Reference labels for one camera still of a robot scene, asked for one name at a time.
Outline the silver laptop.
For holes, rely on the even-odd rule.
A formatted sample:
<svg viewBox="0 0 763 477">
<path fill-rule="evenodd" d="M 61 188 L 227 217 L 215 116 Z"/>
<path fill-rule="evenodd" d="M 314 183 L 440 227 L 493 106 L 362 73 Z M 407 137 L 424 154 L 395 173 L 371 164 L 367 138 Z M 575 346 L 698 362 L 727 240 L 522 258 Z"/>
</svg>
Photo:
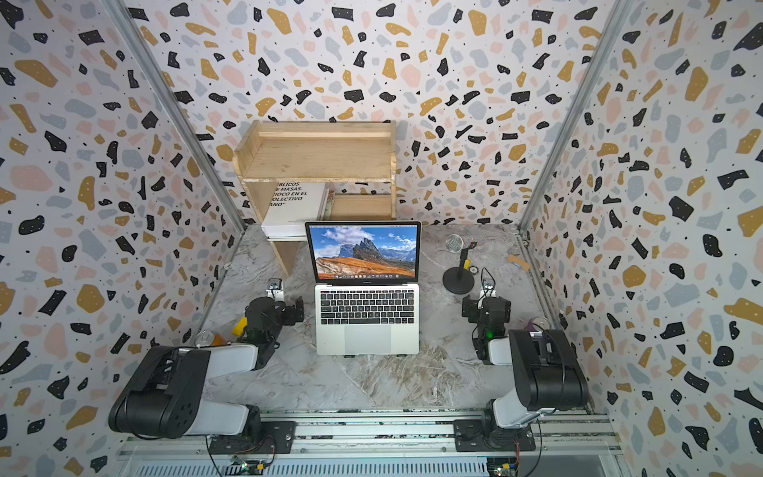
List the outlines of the silver laptop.
<svg viewBox="0 0 763 477">
<path fill-rule="evenodd" d="M 417 221 L 305 224 L 320 356 L 419 352 Z"/>
</svg>

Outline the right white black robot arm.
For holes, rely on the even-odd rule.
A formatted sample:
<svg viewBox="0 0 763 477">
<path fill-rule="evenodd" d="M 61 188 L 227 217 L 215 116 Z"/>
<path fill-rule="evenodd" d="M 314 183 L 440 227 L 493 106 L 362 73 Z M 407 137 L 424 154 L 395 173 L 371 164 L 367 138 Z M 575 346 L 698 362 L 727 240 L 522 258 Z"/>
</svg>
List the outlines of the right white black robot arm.
<svg viewBox="0 0 763 477">
<path fill-rule="evenodd" d="M 534 449 L 531 424 L 557 411 L 582 409 L 589 400 L 584 373 L 564 332 L 535 325 L 507 329 L 509 300 L 496 296 L 462 300 L 462 316 L 475 325 L 476 357 L 489 366 L 507 366 L 514 389 L 491 399 L 480 421 L 455 421 L 461 451 Z"/>
</svg>

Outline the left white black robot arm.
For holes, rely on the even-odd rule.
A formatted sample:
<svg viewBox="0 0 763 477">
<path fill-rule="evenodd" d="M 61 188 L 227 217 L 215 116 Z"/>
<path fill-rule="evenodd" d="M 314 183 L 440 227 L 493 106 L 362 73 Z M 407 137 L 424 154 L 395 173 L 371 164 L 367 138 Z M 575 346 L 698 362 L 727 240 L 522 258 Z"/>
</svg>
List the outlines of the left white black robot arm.
<svg viewBox="0 0 763 477">
<path fill-rule="evenodd" d="M 298 297 L 288 305 L 262 296 L 246 306 L 244 318 L 242 336 L 232 344 L 151 348 L 113 404 L 109 428 L 149 440 L 186 435 L 264 440 L 256 405 L 209 401 L 204 388 L 212 379 L 264 368 L 279 347 L 282 328 L 304 321 L 304 301 Z"/>
</svg>

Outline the yellow block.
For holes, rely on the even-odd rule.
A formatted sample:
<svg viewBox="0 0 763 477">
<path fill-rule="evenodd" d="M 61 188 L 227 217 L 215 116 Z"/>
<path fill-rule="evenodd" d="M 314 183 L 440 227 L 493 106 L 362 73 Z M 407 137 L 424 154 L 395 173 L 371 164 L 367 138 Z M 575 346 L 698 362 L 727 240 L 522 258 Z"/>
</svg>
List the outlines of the yellow block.
<svg viewBox="0 0 763 477">
<path fill-rule="evenodd" d="M 244 334 L 244 331 L 246 331 L 246 326 L 248 326 L 248 318 L 244 316 L 237 324 L 234 326 L 234 330 L 232 330 L 232 333 L 236 338 L 242 337 L 242 334 Z"/>
</svg>

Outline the purple soda can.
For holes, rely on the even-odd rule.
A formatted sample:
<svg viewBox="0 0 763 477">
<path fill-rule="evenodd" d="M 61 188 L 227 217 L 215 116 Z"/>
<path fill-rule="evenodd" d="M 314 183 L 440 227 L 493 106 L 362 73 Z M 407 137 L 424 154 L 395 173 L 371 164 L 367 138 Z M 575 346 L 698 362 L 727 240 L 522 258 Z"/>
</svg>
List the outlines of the purple soda can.
<svg viewBox="0 0 763 477">
<path fill-rule="evenodd" d="M 531 318 L 526 328 L 531 332 L 548 331 L 554 327 L 544 316 Z"/>
</svg>

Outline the tan wooden piece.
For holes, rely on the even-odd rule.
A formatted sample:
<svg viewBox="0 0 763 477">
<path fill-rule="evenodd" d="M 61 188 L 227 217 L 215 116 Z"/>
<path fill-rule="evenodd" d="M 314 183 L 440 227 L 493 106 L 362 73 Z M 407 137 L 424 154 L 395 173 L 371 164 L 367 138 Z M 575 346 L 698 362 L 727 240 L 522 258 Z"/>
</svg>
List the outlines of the tan wooden piece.
<svg viewBox="0 0 763 477">
<path fill-rule="evenodd" d="M 510 264 L 514 264 L 515 266 L 518 266 L 518 268 L 522 268 L 524 271 L 529 271 L 531 269 L 531 265 L 528 262 L 513 254 L 512 256 L 508 256 L 507 260 Z"/>
</svg>

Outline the orange soda can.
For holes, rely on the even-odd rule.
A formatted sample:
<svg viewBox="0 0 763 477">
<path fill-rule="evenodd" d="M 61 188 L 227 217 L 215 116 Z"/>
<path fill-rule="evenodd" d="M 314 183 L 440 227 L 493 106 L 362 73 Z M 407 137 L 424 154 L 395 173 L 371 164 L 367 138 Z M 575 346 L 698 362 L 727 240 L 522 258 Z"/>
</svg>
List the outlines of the orange soda can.
<svg viewBox="0 0 763 477">
<path fill-rule="evenodd" d="M 194 346 L 197 348 L 226 346 L 227 344 L 228 341 L 222 335 L 212 330 L 202 330 L 194 339 Z"/>
</svg>

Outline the white book black text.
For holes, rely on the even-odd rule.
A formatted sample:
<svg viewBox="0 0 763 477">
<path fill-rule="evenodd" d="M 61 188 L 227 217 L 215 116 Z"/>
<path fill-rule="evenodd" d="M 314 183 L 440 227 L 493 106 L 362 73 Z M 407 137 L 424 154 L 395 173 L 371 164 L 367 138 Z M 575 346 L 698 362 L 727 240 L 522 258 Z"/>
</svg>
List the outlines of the white book black text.
<svg viewBox="0 0 763 477">
<path fill-rule="evenodd" d="M 323 217 L 328 192 L 326 183 L 279 183 L 261 222 L 266 238 L 288 242 L 305 240 L 305 224 Z"/>
</svg>

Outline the wooden shelf unit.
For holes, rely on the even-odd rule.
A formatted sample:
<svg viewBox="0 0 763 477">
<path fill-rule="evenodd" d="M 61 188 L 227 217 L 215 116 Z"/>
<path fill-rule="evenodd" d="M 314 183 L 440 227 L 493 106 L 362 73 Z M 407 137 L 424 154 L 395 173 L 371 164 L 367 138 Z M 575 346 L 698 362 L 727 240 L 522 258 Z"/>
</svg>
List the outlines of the wooden shelf unit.
<svg viewBox="0 0 763 477">
<path fill-rule="evenodd" d="M 232 165 L 260 222 L 277 185 L 286 182 L 388 184 L 387 194 L 336 195 L 330 218 L 397 218 L 394 122 L 256 121 L 236 147 Z"/>
</svg>

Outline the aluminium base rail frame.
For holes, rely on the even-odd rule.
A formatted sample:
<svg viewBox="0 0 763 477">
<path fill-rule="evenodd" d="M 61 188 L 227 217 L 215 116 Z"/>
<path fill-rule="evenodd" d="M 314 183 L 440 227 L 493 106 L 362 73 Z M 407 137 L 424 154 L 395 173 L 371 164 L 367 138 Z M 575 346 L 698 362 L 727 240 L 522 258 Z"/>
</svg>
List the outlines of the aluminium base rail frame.
<svg viewBox="0 0 763 477">
<path fill-rule="evenodd" d="M 130 438 L 119 476 L 627 476 L 614 429 L 583 411 L 543 417 L 506 447 L 474 409 L 267 411 L 262 444 Z"/>
</svg>

